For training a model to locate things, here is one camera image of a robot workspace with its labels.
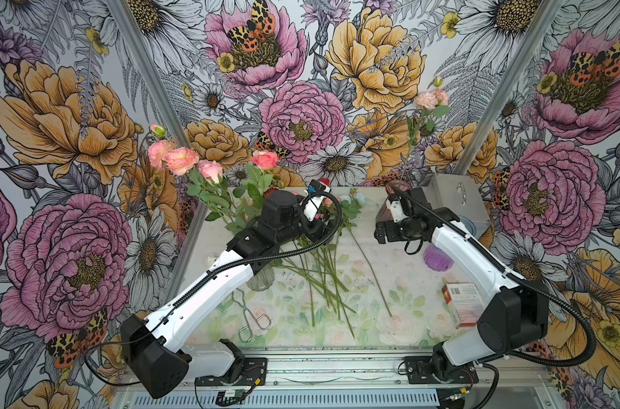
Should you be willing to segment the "pink rose stem bunch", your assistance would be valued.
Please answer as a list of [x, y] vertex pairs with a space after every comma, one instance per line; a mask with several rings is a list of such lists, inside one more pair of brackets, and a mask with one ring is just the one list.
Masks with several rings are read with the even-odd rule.
[[196, 198], [210, 207], [205, 221], [224, 218], [219, 208], [223, 184], [223, 168], [216, 161], [202, 160], [191, 148], [179, 147], [160, 124], [149, 126], [153, 142], [148, 147], [148, 160], [155, 170], [166, 170], [182, 184], [185, 196]]

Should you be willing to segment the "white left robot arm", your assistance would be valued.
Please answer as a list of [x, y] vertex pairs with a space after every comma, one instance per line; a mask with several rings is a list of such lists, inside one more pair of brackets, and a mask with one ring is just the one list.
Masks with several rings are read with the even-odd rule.
[[320, 220], [325, 199], [335, 201], [330, 188], [313, 181], [305, 196], [273, 191], [259, 217], [229, 242], [211, 267], [146, 318], [129, 317], [120, 328], [125, 363], [153, 399], [175, 390], [189, 378], [237, 382], [243, 373], [243, 353], [228, 340], [188, 349], [194, 330], [236, 289], [270, 262], [311, 252], [330, 242], [342, 223]]

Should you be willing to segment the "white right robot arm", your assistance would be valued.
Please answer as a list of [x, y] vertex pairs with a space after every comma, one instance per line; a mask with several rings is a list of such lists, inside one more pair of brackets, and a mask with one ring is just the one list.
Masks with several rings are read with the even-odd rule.
[[475, 361], [497, 359], [546, 335], [549, 301], [544, 286], [516, 283], [514, 271], [489, 252], [456, 213], [434, 209], [420, 187], [403, 190], [389, 183], [386, 189], [376, 240], [431, 243], [465, 272], [484, 305], [475, 327], [434, 347], [429, 363], [436, 377]]

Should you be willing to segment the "blue purple glass vase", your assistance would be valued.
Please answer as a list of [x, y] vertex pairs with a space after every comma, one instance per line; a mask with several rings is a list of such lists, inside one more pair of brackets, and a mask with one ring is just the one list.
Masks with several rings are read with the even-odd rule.
[[429, 248], [424, 253], [424, 262], [435, 271], [446, 271], [456, 264], [468, 272], [475, 263], [475, 248], [468, 241], [473, 236], [460, 234], [448, 227], [434, 231]]

